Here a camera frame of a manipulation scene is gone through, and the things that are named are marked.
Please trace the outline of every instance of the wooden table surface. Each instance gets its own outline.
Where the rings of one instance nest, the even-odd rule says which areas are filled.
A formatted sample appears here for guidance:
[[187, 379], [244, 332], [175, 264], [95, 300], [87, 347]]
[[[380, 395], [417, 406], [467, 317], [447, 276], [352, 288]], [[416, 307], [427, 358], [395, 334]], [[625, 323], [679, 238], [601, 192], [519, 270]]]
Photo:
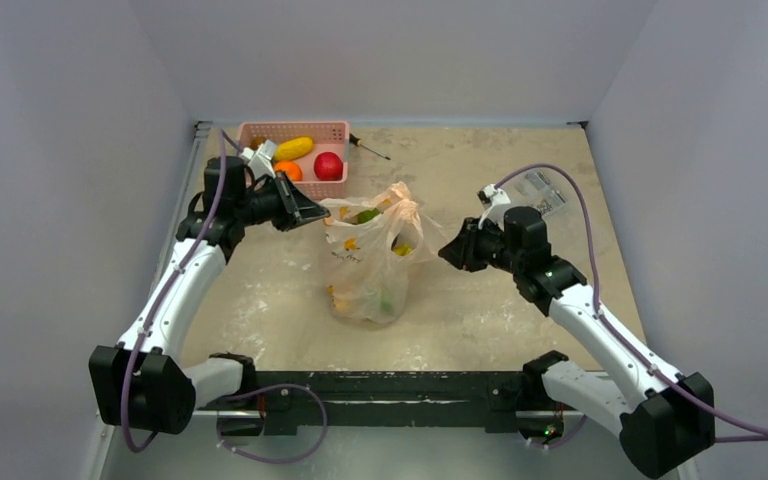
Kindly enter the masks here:
[[[422, 211], [444, 227], [447, 238], [454, 237], [464, 217], [481, 213], [475, 194], [487, 184], [535, 162], [568, 171], [581, 185], [595, 224], [603, 301], [643, 338], [583, 130], [352, 132], [393, 160], [351, 148], [347, 194], [374, 196], [393, 182], [405, 182]], [[217, 155], [217, 137], [214, 132], [205, 161]], [[550, 242], [555, 253], [592, 278], [581, 210], [572, 189], [562, 178], [548, 176], [568, 200], [563, 210], [547, 217]], [[585, 369], [600, 369], [571, 335], [518, 295], [510, 274], [493, 269], [468, 274], [442, 260], [432, 261], [414, 272], [406, 309], [393, 324], [336, 319], [329, 312], [330, 297], [318, 262], [324, 243], [320, 222], [287, 233], [266, 226], [248, 229], [193, 322], [183, 366], [230, 351], [253, 357], [261, 370], [518, 370], [555, 349]]]

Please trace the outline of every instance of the red fruit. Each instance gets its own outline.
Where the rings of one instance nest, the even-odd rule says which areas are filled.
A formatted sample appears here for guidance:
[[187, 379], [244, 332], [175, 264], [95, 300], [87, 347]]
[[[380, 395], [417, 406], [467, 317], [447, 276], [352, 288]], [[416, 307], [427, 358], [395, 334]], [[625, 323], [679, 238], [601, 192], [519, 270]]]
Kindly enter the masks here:
[[325, 182], [343, 179], [343, 161], [334, 152], [322, 152], [313, 162], [313, 173], [316, 178]]

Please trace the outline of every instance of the screwdriver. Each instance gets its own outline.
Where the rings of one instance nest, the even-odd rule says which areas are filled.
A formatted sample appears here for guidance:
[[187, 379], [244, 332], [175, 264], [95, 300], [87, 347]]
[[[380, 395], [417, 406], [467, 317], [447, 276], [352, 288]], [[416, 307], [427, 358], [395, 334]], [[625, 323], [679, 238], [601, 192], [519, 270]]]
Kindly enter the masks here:
[[365, 149], [369, 150], [370, 152], [378, 155], [381, 158], [386, 158], [387, 160], [390, 160], [390, 157], [388, 157], [387, 155], [384, 155], [383, 153], [379, 152], [378, 150], [375, 150], [374, 148], [369, 148], [368, 146], [366, 146], [365, 143], [363, 143], [363, 141], [361, 141], [361, 139], [357, 138], [356, 136], [352, 135], [351, 133], [349, 134], [349, 143], [351, 143], [352, 145], [354, 145], [356, 147], [365, 148]]

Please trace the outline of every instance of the orange fruit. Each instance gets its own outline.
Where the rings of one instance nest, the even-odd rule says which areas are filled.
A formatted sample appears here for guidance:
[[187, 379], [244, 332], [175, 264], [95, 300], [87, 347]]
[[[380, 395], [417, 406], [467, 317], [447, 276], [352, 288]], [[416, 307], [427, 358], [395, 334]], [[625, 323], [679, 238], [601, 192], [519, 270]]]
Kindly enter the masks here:
[[275, 170], [275, 173], [286, 173], [287, 178], [293, 182], [302, 181], [302, 168], [296, 165], [296, 162], [278, 162], [272, 168]]

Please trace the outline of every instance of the basket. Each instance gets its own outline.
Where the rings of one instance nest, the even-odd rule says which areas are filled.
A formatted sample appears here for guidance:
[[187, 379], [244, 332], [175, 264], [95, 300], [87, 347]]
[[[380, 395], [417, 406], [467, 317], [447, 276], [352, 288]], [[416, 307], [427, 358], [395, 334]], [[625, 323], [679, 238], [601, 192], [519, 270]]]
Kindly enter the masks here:
[[[314, 200], [323, 198], [344, 198], [346, 196], [346, 178], [349, 175], [349, 124], [346, 122], [265, 122], [243, 123], [237, 132], [240, 145], [246, 146], [254, 137], [266, 137], [275, 143], [286, 142], [298, 137], [313, 139], [313, 151], [293, 160], [302, 169], [301, 182], [295, 186]], [[313, 162], [323, 152], [336, 153], [343, 161], [343, 178], [333, 182], [316, 179]]]

